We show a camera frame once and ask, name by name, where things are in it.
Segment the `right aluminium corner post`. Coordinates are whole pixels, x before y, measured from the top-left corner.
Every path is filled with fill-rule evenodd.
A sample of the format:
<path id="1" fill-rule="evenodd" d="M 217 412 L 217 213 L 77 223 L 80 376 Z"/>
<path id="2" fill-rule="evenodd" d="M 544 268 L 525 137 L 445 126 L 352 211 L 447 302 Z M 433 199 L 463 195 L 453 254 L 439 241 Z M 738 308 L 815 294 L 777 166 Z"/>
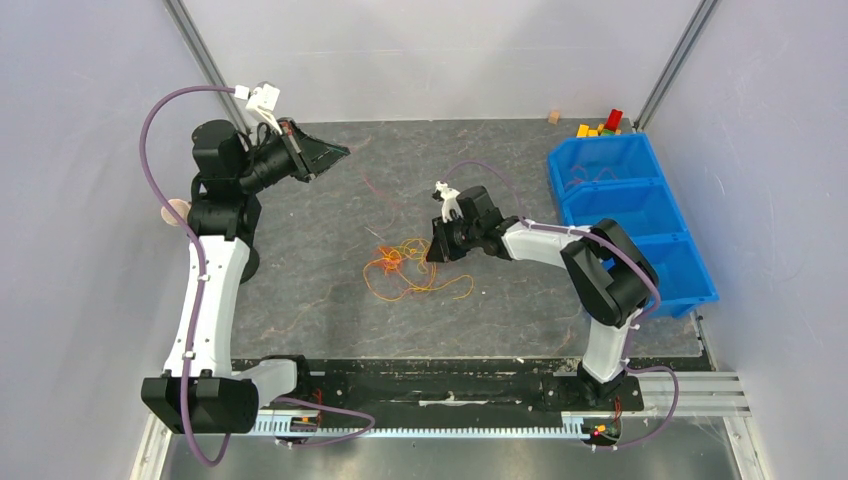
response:
<path id="1" fill-rule="evenodd" d="M 719 0 L 700 0 L 698 2 L 642 109 L 633 121 L 633 128 L 636 131 L 644 130 L 655 117 L 719 5 Z"/>

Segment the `left aluminium corner post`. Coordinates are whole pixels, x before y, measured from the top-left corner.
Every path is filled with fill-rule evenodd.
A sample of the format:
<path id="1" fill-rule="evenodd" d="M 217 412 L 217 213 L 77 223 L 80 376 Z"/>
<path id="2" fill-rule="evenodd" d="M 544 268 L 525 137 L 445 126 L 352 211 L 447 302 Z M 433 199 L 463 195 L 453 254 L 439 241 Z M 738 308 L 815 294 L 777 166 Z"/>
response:
<path id="1" fill-rule="evenodd" d="M 170 15 L 207 83 L 225 87 L 227 82 L 213 59 L 185 2 L 182 0 L 162 0 L 162 4 Z M 236 99 L 232 95 L 225 93 L 218 93 L 217 97 L 219 104 L 230 122 L 240 130 L 248 130 L 250 124 L 242 108 L 237 104 Z"/>

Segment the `aluminium corner post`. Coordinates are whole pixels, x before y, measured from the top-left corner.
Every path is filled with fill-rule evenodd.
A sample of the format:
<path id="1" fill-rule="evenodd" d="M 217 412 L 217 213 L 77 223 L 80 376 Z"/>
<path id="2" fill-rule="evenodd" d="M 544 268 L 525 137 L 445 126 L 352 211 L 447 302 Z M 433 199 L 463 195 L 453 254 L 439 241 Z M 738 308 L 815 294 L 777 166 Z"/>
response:
<path id="1" fill-rule="evenodd" d="M 655 117 L 719 5 L 719 0 L 700 0 L 698 2 L 642 109 L 633 121 L 633 128 L 636 131 L 644 130 Z"/>
<path id="2" fill-rule="evenodd" d="M 185 2 L 182 0 L 162 0 L 162 4 L 170 15 L 207 83 L 225 87 L 227 82 L 213 59 Z M 218 93 L 217 97 L 219 104 L 230 122 L 240 130 L 248 130 L 250 124 L 242 108 L 237 104 L 236 99 L 232 95 L 225 93 Z"/>

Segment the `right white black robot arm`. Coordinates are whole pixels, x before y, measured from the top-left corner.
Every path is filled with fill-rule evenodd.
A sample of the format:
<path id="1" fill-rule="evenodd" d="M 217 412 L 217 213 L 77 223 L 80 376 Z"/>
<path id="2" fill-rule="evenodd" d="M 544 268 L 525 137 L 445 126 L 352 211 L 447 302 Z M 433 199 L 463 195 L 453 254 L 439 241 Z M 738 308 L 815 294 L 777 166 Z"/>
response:
<path id="1" fill-rule="evenodd" d="M 626 376 L 629 333 L 660 304 L 658 275 L 623 228 L 609 218 L 575 227 L 505 217 L 483 186 L 458 191 L 438 182 L 433 197 L 441 213 L 432 221 L 427 262 L 453 262 L 479 248 L 568 273 L 590 318 L 589 343 L 577 368 L 578 396 L 591 408 L 612 401 Z"/>

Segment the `yellow toy block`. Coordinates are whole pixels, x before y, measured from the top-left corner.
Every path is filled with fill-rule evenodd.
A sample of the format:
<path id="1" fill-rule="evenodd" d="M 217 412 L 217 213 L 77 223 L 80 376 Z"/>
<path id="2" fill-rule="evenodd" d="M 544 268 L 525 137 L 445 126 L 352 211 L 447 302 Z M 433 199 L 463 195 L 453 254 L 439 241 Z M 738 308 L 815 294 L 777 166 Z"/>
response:
<path id="1" fill-rule="evenodd" d="M 599 135 L 599 131 L 596 128 L 591 128 L 587 124 L 580 124 L 576 133 L 577 138 L 589 138 L 596 137 Z"/>

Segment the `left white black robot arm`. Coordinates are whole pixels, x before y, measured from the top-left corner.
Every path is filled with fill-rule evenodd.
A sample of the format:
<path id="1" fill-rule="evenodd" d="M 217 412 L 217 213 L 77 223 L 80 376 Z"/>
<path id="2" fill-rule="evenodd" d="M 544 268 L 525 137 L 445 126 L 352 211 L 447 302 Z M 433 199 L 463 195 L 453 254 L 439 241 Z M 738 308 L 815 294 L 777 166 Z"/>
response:
<path id="1" fill-rule="evenodd" d="M 238 289 L 260 264 L 253 245 L 258 194 L 285 178 L 310 182 L 350 150 L 305 133 L 290 118 L 268 128 L 254 146 L 227 120 L 198 126 L 192 141 L 198 173 L 187 214 L 187 296 L 163 371 L 143 380 L 141 400 L 176 434 L 244 434 L 275 399 L 296 409 L 314 393 L 301 355 L 270 355 L 242 372 L 232 368 Z"/>

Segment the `blue plastic bin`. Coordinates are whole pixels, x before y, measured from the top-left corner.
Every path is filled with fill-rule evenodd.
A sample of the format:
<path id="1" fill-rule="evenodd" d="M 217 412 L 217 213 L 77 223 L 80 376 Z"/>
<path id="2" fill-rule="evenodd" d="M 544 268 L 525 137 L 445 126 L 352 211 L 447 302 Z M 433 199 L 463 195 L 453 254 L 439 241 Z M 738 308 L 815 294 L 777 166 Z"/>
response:
<path id="1" fill-rule="evenodd" d="M 547 167 L 563 224 L 611 218 L 651 263 L 662 298 L 656 317 L 719 300 L 646 134 L 570 138 L 548 154 Z"/>

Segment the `red toy block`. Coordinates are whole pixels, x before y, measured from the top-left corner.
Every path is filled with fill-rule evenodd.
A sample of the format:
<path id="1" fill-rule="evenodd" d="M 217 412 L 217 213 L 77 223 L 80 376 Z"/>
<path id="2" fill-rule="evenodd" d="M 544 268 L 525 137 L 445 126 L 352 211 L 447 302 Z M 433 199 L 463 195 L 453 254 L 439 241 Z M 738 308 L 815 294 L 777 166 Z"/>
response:
<path id="1" fill-rule="evenodd" d="M 610 113 L 604 122 L 604 129 L 611 132 L 619 130 L 619 126 L 623 117 L 623 112 L 618 109 L 611 109 Z"/>

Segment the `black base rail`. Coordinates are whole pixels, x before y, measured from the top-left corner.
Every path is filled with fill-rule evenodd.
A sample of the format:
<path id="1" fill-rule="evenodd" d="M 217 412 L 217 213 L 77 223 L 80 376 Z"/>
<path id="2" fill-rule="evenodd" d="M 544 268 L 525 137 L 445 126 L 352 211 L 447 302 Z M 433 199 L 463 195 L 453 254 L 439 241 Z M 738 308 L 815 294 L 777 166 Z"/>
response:
<path id="1" fill-rule="evenodd" d="M 555 427 L 565 412 L 641 412 L 638 380 L 591 399 L 575 358 L 310 359 L 293 397 L 367 413 L 380 429 Z"/>

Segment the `pink microphone on stand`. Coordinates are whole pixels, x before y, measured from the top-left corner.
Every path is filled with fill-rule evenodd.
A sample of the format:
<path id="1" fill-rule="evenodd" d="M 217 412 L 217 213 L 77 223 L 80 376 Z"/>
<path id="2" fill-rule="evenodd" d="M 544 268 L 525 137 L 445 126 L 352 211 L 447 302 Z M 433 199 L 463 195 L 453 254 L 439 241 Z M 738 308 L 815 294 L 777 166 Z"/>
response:
<path id="1" fill-rule="evenodd" d="M 261 214 L 261 205 L 255 196 L 238 202 L 200 200 L 196 206 L 189 200 L 172 198 L 168 204 L 170 207 L 162 207 L 160 213 L 171 226 L 178 226 L 177 218 L 181 218 L 198 237 L 224 236 L 227 241 L 243 241 L 249 249 L 249 256 L 240 282 L 246 283 L 255 275 L 260 256 L 254 247 L 254 238 Z"/>

